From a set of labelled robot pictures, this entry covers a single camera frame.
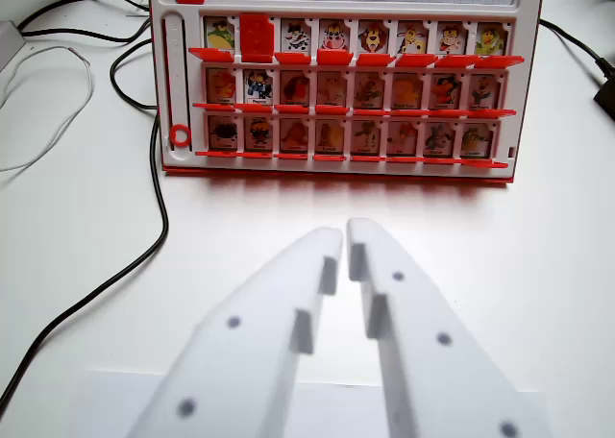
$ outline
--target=white desk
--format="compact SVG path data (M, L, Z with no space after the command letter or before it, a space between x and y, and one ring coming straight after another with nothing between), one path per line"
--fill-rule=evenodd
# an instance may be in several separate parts
M0 0L0 18L50 1ZM134 32L140 22L119 8L128 6L68 5L31 27ZM543 16L613 61L614 10L612 0L544 0ZM72 45L92 63L96 89L53 151L16 179L0 176L0 388L44 325L160 232L148 168L152 119L122 102L109 82L109 66L124 48L81 36L47 39L56 41L33 41L19 56L31 46ZM118 81L154 103L151 57L142 54ZM76 60L44 56L24 65L0 111L1 163L33 154L86 92ZM615 123L593 102L592 80L544 28L534 61L516 180L507 187L162 177L166 244L49 341L0 435L63 437L84 369L165 372L203 315L273 254L310 229L367 216L416 257L518 388L548 395L557 437L611 437ZM0 85L6 77L7 70ZM568 163L554 163L547 149ZM316 355L303 360L299 378L379 377L358 288L342 273L338 295L325 302Z

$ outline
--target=character card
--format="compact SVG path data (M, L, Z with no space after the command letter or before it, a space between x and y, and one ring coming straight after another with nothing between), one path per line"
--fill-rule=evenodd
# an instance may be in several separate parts
M212 115L208 119L208 126L210 150L237 149L237 126L230 116Z
M273 132L267 118L246 118L243 133L246 138L246 152L271 152L273 149Z
M496 109L499 92L500 83L494 75L472 75L468 108L470 110Z
M244 84L246 104L272 104L273 80L266 70L244 70Z
M462 158L489 158L493 132L484 123L465 125L465 132L461 138Z
M508 33L501 23L479 23L477 28L477 56L503 56Z
M381 147L381 128L374 121L353 121L353 139L350 152L353 155L377 155Z
M234 54L234 25L227 17L205 17L205 45Z
M423 82L416 73L395 73L393 76L393 97L391 108L394 110L420 109Z
M435 54L465 54L467 36L461 22L438 22Z
M388 123L386 154L390 157L413 157L416 155L417 130L407 121Z
M321 20L319 49L349 49L350 28L344 25L343 20Z
M280 151L283 153L308 152L308 125L302 119L280 120Z
M317 105L346 105L346 80L339 71L318 72Z
M448 123L427 123L424 157L450 158L453 155L455 131Z
M384 95L384 80L378 73L355 74L356 109L381 109Z
M283 18L280 24L282 52L303 52L309 55L311 27L303 18Z
M280 72L280 103L309 106L309 79L303 71Z
M208 103L234 104L234 75L226 68L208 68Z
M425 54L428 29L418 20L400 21L397 28L398 54Z
M359 20L358 51L370 54L388 52L388 28L379 20Z
M430 110L456 109L461 82L454 73L431 75Z
M344 127L338 119L316 121L315 153L341 154L344 151Z

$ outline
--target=black cable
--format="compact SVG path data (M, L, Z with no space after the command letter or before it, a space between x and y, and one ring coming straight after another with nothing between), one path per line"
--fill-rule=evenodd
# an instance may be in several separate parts
M613 65L611 65L605 58L600 57L598 54L596 54L596 52L592 48L590 48L587 44L576 39L574 36L569 35L565 31L563 31L561 28L559 28L557 25L555 25L554 23L548 20L545 20L544 18L541 18L539 23L540 25L548 28L552 32L557 33L564 39L569 40L570 42L572 42L573 44L581 48L583 51L585 51L587 54L589 54L592 57L592 59L596 61L596 65L600 68L600 70L603 72L606 78L611 78L615 76L615 68L613 68Z
M147 11L147 12L150 11L150 8L148 8L147 6L140 5L136 3L135 1L131 1L131 0L123 0L123 1L126 1L128 4L132 4L136 8L143 9L144 11Z
M47 5L47 6L45 6L44 8L40 8L38 11L36 11L34 13L31 13L26 18L24 18L22 20L22 22L19 25L17 25L17 30L19 30L21 32L35 18L40 17L44 13L49 12L49 11L55 9L55 8L59 8L60 6L64 6L66 4L70 4L70 3L73 3L73 2L74 1L60 0L60 1L56 1L55 3L51 3L51 4Z
M100 33L90 32L88 30L78 30L76 28L48 28L44 30L33 30L31 32L21 32L23 37L41 37L43 35L53 35L56 33L68 33L71 35L82 35L84 37L96 37L98 39L103 39L105 41L111 42L121 42L121 43L130 43L140 37L150 25L150 19L148 18L143 22L143 24L139 27L134 35L128 37L115 37L103 35Z
M158 201L158 207L160 209L160 217L162 218L162 231L160 232L160 236L154 244L150 246L147 251L141 254L138 258L136 258L133 262L131 262L124 269L113 275L111 278L103 282L85 297L83 297L76 304L72 305L70 308L62 312L59 316L57 316L51 323L49 323L45 329L43 329L40 334L37 336L35 341L32 343L25 356L19 363L17 370L12 376L9 385L6 390L2 394L2 398L0 398L0 420L2 416L7 410L9 406L9 402L11 401L12 395L14 394L19 382L26 374L30 363L35 358L42 345L43 341L49 336L49 334L57 328L61 323L63 323L66 319L77 313L87 304L92 302L96 297L109 289L116 282L124 278L126 275L131 273L137 266L143 263L148 257L150 257L161 245L164 243L167 234L169 233L169 218L166 212L166 206L164 205L164 199L162 198L162 192L160 191L160 182L158 180L158 168L156 166L156 139L158 136L158 127L159 120L158 114L156 114L156 118L154 119L154 126L152 127L152 135L150 137L150 172L152 174L152 183L154 184L154 191L156 192L156 200Z
M152 39L144 39L141 42L138 42L137 44L135 44L133 47L131 47L128 51L126 51L124 54L122 54L121 56L119 56L111 65L111 68L109 70L109 77L111 79L111 85L113 86L113 88L115 89L115 92L117 92L117 95L119 95L125 102L128 102L130 105L132 105L133 107L136 107L138 109L142 109L142 110L157 110L158 107L156 107L155 105L145 105L145 104L141 104L140 102L138 102L137 100L133 99L132 97L130 97L129 95L127 95L121 88L120 86L117 84L117 81L115 80L115 72L117 71L117 67L119 66L119 64L126 59L128 56L130 56L135 50L137 50L140 47L143 47L149 43L152 42Z

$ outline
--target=guess who game board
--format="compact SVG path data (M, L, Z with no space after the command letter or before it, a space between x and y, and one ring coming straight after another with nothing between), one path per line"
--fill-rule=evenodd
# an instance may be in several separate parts
M164 169L512 182L541 0L502 1L150 0Z

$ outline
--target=gripper jaw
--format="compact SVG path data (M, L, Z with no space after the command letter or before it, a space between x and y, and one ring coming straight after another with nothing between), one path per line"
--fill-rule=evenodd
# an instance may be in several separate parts
M347 237L366 332L378 340L391 438L551 436L387 231L352 219Z
M130 438L279 438L299 353L313 353L343 235L308 233L197 327Z

